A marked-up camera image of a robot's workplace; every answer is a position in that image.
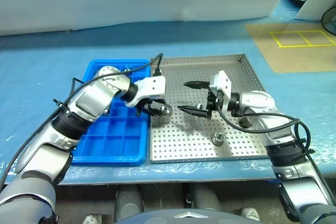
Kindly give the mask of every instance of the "black cable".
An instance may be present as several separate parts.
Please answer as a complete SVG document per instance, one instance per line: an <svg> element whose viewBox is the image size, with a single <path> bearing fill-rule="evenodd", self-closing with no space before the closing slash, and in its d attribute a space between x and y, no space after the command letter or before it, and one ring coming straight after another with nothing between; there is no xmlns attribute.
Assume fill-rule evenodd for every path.
<svg viewBox="0 0 336 224"><path fill-rule="evenodd" d="M328 10L326 10L326 12L323 14L322 18L321 18L321 24L323 26L323 28L328 31L329 33L331 33L332 35L336 35L336 27L334 28L334 31L331 31L329 27L327 27L324 23L324 18L326 17L326 15L329 15L329 12L334 9L334 13L331 14L331 17L333 17L334 15L336 15L336 6L334 5L333 7L329 8Z"/></svg>
<svg viewBox="0 0 336 224"><path fill-rule="evenodd" d="M75 84L76 84L76 82L79 82L79 83L81 83L81 84L84 83L83 81L81 81L81 80L79 80L79 79L73 77L72 82L71 82L71 89L70 89L69 95L71 95L71 94L73 93L73 90L75 89Z"/></svg>
<svg viewBox="0 0 336 224"><path fill-rule="evenodd" d="M153 64L154 62L156 62L158 59L160 59L159 62L161 62L161 59L163 57L163 54L158 54L155 58L153 58L150 62L138 67L138 68L134 68L132 70L128 70L128 71L123 71L123 72L117 72L117 73L110 73L110 74L105 74L103 76L98 76L98 77L95 77L87 82L84 82L81 86L79 86L78 88L76 88L74 90L74 87L75 87L75 81L79 81L81 82L80 80L78 80L77 78L73 78L72 79L72 84L71 84L71 93L69 94L68 98L63 102L62 106L63 105L67 105L68 102L71 100L72 97L74 97L74 95L80 91L82 88L90 85L91 83L93 83L94 81L97 81L101 78L105 78L105 77L109 77L109 76L116 76L116 75L119 75L119 74L127 74L127 73L133 73L133 72L136 72L136 71L139 71L143 68L146 68L148 66L150 66L151 64ZM19 147L19 149L16 151L16 153L13 155L12 159L9 161L6 169L4 170L2 176L1 176L1 179L0 179L0 193L1 191L3 190L4 188L4 185L5 185L5 181L6 181L6 177L7 177L7 174L8 172L10 171L12 165L14 164L15 160L18 158L18 156L20 155L20 153L26 148L26 146L30 143L30 141L43 129L43 127L48 123L50 122L54 117L56 117L58 115L58 113L60 112L61 110L61 107L57 108L30 136L29 138L27 138L27 140Z"/></svg>
<svg viewBox="0 0 336 224"><path fill-rule="evenodd" d="M263 133L269 133L269 132L274 132L274 131L280 131L280 130L283 130L283 129L287 128L287 127L290 127L290 126L292 126L292 125L300 122L299 119L294 119L294 120L290 121L289 123L285 123L285 124L283 124L281 126L277 126L277 127L270 128L270 129L249 130L249 129L245 129L245 128L239 127L239 126L233 124L232 122L230 122L230 120L227 119L226 116L222 113L222 109L221 109L220 105L217 105L217 110L218 110L220 116L223 118L223 120L228 125L230 125L231 127L235 128L236 130L239 130L239 131L242 131L242 132L246 132L246 133L263 134Z"/></svg>
<svg viewBox="0 0 336 224"><path fill-rule="evenodd" d="M105 77L110 77L110 76L117 76L119 74L128 74L128 73L133 73L133 72L136 72L136 71L139 71L143 68L146 68L148 66L150 66L151 64L153 64L154 62L156 62L158 59L162 58L163 57L163 54L158 54L155 58L153 58L150 62L138 67L138 68L134 68L132 70L127 70L127 71L123 71L123 72L117 72L117 73L109 73L109 74L104 74L102 76L97 76L87 82L84 82L81 86L79 86L78 88L76 88L69 96L68 98L63 102L63 105L67 105L68 102L71 100L72 97L74 97L74 95L80 91L82 88L90 85L91 83L93 83L94 81L97 81L99 79L102 79L102 78L105 78Z"/></svg>
<svg viewBox="0 0 336 224"><path fill-rule="evenodd" d="M161 60L162 60L162 57L159 58L159 61L158 61L158 63L157 63L156 68L160 68Z"/></svg>
<svg viewBox="0 0 336 224"><path fill-rule="evenodd" d="M302 141L301 141L301 138L300 138L300 135L299 135L299 124L295 124L295 126L294 126L294 132L295 132L295 137L296 137L297 139L299 139L298 142L299 142L301 148L302 148L302 149L305 151L305 153L306 153L306 157L307 157L307 158L309 159L309 161L311 162L311 165L314 167L314 169L315 169L317 175L319 176L319 178L320 178L322 184L324 185L325 189L327 190L327 192L328 192L328 194L329 194L329 196L330 196L330 199L331 199L332 203L336 206L336 199L335 199L335 197L334 197L333 192L331 191L331 189L330 189L330 187L329 187L327 181L325 180L325 178L324 178L324 176L322 175L321 171L319 170L319 168L317 167L317 165L316 165L316 163L314 162L313 158L310 156L308 150L306 149L306 147L303 145L303 143L302 143Z"/></svg>
<svg viewBox="0 0 336 224"><path fill-rule="evenodd" d="M282 117L282 118L288 118L288 119L291 119L291 120L294 120L296 118L294 118L293 116L289 116L289 115L284 115L284 114L277 114L277 113L249 113L249 114L243 114L244 116L254 116L254 115L271 115L271 116L279 116L279 117ZM305 145L305 148L308 149L309 146L310 146L310 142L311 142L311 135L310 135L310 131L308 129L308 127L303 123L303 122L299 122L299 124L304 128L305 132L306 132L306 138L307 138L307 142L306 142L306 145Z"/></svg>

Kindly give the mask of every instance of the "small metal part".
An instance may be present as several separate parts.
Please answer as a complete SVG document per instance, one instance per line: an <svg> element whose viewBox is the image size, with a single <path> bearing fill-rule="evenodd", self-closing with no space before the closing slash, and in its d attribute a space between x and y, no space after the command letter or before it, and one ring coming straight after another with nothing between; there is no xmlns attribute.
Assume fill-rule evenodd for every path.
<svg viewBox="0 0 336 224"><path fill-rule="evenodd" d="M247 116L239 120L239 125L245 129L252 127L252 123Z"/></svg>
<svg viewBox="0 0 336 224"><path fill-rule="evenodd" d="M196 105L196 108L198 108L199 110L205 110L205 109L206 109L205 105L202 104L202 103L198 103L198 104Z"/></svg>
<svg viewBox="0 0 336 224"><path fill-rule="evenodd" d="M216 146L221 146L226 141L226 135L224 132L215 132L212 137L212 143Z"/></svg>
<svg viewBox="0 0 336 224"><path fill-rule="evenodd" d="M171 116L173 114L173 108L169 104L162 105L160 110L163 116Z"/></svg>
<svg viewBox="0 0 336 224"><path fill-rule="evenodd" d="M103 115L107 115L109 113L109 109L104 109Z"/></svg>

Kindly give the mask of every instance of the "metal perforated plate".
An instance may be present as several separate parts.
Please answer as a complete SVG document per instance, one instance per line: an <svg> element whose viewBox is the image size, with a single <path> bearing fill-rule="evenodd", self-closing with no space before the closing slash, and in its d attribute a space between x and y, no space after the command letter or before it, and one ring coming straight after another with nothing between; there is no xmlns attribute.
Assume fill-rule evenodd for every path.
<svg viewBox="0 0 336 224"><path fill-rule="evenodd" d="M206 105L207 90L183 86L187 81L209 81L224 70L233 92L263 90L245 55L163 58L160 66L166 77L166 100L173 107L170 118L152 117L151 160L155 163L190 162L266 157L258 134L248 134L228 126L217 112L211 120L180 111L178 105ZM211 142L214 132L224 132L222 146Z"/></svg>

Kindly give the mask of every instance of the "yellow tape marking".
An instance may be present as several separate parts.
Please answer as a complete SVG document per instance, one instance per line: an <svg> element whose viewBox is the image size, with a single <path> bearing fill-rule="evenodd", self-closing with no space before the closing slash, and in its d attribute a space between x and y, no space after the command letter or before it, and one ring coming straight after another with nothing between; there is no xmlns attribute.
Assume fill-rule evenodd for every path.
<svg viewBox="0 0 336 224"><path fill-rule="evenodd" d="M278 44L279 48L294 48L294 47L331 47L336 46L336 42L333 41L324 31L322 30L306 30L306 31L270 31L269 32L275 42ZM322 33L330 42L331 44L312 44L302 33ZM278 38L275 34L298 34L306 43L307 45L288 45L284 46L280 43Z"/></svg>

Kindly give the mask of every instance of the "blue plastic tray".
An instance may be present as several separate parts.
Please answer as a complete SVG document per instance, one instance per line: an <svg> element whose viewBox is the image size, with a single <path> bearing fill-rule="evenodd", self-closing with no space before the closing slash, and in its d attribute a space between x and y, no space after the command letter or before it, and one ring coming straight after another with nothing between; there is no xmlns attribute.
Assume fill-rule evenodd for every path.
<svg viewBox="0 0 336 224"><path fill-rule="evenodd" d="M119 70L133 69L148 63L145 59L93 60L83 81L91 79L103 66ZM132 82L150 76L150 66L128 75ZM146 158L149 116L136 116L135 108L128 108L120 98L114 98L108 115L102 115L82 136L73 153L73 165L137 166Z"/></svg>

